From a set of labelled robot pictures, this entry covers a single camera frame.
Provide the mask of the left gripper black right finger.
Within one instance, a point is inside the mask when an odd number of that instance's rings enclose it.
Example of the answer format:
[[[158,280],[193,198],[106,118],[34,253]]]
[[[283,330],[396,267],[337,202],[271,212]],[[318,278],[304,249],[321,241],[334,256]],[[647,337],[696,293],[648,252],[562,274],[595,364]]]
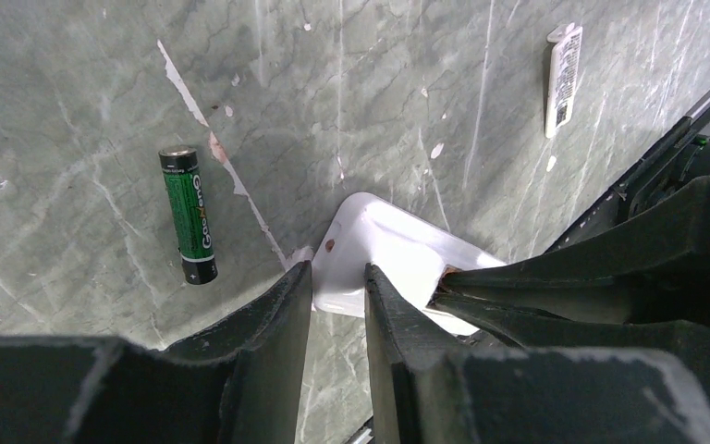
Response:
[[[377,443],[421,443],[417,376],[467,345],[409,303],[373,264],[364,269],[367,355]]]

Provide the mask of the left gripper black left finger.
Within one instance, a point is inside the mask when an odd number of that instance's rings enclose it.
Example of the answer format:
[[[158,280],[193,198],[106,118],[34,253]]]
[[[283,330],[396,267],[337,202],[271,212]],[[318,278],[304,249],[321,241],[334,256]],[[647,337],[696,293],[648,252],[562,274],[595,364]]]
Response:
[[[294,441],[311,311],[312,265],[301,261],[258,298],[165,349],[222,365],[207,409],[215,443]]]

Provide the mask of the white remote control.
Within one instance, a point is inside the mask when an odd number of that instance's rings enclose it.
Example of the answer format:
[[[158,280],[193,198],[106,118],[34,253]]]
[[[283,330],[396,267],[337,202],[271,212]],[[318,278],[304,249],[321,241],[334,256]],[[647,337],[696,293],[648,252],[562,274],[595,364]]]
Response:
[[[475,326],[430,308],[437,283],[447,271],[504,263],[373,194],[356,192],[338,207],[312,260],[314,308],[363,317],[368,264],[377,265],[403,298],[448,333],[469,336]]]

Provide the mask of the black green battery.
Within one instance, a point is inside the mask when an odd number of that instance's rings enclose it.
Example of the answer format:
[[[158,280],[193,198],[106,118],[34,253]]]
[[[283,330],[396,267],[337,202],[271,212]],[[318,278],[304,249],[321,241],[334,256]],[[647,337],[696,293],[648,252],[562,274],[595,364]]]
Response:
[[[178,145],[160,150],[158,156],[185,280],[191,285],[210,283],[218,269],[197,150]]]

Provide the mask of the white battery cover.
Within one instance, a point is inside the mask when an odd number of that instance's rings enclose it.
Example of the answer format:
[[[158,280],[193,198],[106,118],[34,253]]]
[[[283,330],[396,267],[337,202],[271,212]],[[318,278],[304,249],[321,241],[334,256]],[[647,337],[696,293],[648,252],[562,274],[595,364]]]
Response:
[[[546,40],[551,44],[545,137],[553,139],[572,117],[581,55],[582,26],[574,22],[559,25]]]

